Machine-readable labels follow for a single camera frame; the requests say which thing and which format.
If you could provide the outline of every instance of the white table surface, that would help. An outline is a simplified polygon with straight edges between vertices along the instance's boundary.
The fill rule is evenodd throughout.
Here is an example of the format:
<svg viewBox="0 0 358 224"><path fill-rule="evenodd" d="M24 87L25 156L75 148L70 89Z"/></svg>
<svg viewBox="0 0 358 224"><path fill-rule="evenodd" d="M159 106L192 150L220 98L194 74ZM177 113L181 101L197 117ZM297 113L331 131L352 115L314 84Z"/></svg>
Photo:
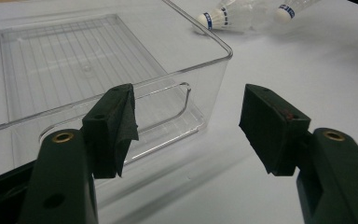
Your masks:
<svg viewBox="0 0 358 224"><path fill-rule="evenodd" d="M174 0L192 16L215 0ZM100 223L302 223L291 177L267 175L238 127L246 83L274 90L358 143L358 6L323 0L279 35L218 32L228 63L207 130L125 167L98 187Z"/></svg>

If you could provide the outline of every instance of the white feathers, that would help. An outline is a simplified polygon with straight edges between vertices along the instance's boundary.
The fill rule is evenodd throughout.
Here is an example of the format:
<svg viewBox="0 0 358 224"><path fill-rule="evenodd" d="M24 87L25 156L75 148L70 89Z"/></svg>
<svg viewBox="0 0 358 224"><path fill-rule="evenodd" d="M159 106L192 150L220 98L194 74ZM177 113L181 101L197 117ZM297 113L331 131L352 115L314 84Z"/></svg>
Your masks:
<svg viewBox="0 0 358 224"><path fill-rule="evenodd" d="M209 30L229 30L243 32L249 29L255 15L266 14L267 7L263 0L223 0L210 12L197 17L197 21Z"/></svg>

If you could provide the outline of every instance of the plastic bin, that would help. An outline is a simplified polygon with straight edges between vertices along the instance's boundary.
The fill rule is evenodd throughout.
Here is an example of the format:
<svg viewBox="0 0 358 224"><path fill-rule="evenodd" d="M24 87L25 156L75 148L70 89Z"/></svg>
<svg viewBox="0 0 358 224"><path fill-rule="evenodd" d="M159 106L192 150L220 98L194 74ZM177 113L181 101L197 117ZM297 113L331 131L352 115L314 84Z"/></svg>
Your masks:
<svg viewBox="0 0 358 224"><path fill-rule="evenodd" d="M126 163L206 127L232 51L193 32L196 22L170 1L0 8L11 11L0 14L0 174L34 160L46 134L80 128L124 83L134 84L140 134Z"/></svg>

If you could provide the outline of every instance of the clear plastic container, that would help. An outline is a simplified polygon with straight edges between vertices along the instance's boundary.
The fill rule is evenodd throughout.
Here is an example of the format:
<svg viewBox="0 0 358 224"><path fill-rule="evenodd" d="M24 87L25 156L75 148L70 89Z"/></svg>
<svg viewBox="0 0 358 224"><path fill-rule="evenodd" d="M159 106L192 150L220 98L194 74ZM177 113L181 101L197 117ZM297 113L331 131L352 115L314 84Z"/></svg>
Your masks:
<svg viewBox="0 0 358 224"><path fill-rule="evenodd" d="M206 127L230 47L170 1L87 2L0 5L0 174L34 160L47 134L80 128L123 83L140 134L126 163Z"/></svg>

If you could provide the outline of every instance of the screw hole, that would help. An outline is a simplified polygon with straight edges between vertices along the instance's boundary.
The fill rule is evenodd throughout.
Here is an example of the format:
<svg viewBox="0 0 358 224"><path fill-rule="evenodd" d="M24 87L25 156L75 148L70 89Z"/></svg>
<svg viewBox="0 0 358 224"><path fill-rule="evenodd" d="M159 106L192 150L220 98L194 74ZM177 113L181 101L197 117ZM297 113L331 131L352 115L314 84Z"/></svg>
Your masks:
<svg viewBox="0 0 358 224"><path fill-rule="evenodd" d="M331 131L324 132L324 136L338 142L342 142L345 140L345 137L342 134Z"/></svg>
<svg viewBox="0 0 358 224"><path fill-rule="evenodd" d="M55 193L50 197L46 198L46 200L43 202L43 207L46 209L54 209L60 206L63 201L65 201L65 196L60 193Z"/></svg>
<svg viewBox="0 0 358 224"><path fill-rule="evenodd" d="M53 142L64 143L71 140L74 137L72 133L58 133L53 137Z"/></svg>
<svg viewBox="0 0 358 224"><path fill-rule="evenodd" d="M95 119L104 119L105 116L100 114L100 115L94 116L94 118L95 118Z"/></svg>

